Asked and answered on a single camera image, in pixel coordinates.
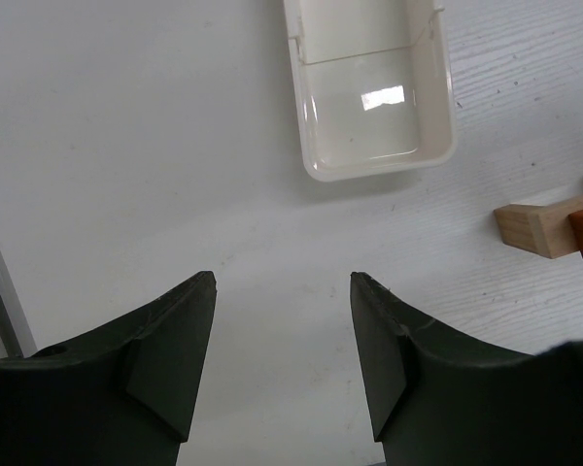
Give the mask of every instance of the white tray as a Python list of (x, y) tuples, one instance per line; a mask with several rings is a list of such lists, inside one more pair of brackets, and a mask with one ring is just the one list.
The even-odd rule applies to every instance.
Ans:
[(330, 182), (456, 146), (439, 0), (285, 0), (304, 166)]

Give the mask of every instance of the black plastic part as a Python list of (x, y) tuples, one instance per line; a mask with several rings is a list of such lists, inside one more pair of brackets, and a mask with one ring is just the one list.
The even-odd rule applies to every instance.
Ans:
[(80, 337), (1, 359), (0, 466), (175, 465), (215, 303), (201, 272)]
[(583, 465), (583, 342), (489, 345), (353, 274), (374, 437), (389, 466)]

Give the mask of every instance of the metal strip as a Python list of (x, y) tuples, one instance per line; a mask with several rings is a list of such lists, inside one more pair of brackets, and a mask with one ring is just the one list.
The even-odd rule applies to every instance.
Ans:
[(37, 351), (28, 321), (1, 253), (0, 338), (9, 356), (29, 356)]

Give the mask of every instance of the white table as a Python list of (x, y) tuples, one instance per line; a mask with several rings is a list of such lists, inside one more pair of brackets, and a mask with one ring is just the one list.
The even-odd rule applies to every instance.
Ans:
[(350, 272), (515, 350), (583, 338), (583, 261), (505, 247), (491, 217), (583, 190), (583, 0), (446, 4), (455, 157), (321, 184), (281, 1), (0, 2), (0, 245), (38, 346), (212, 269), (179, 464), (362, 466)]

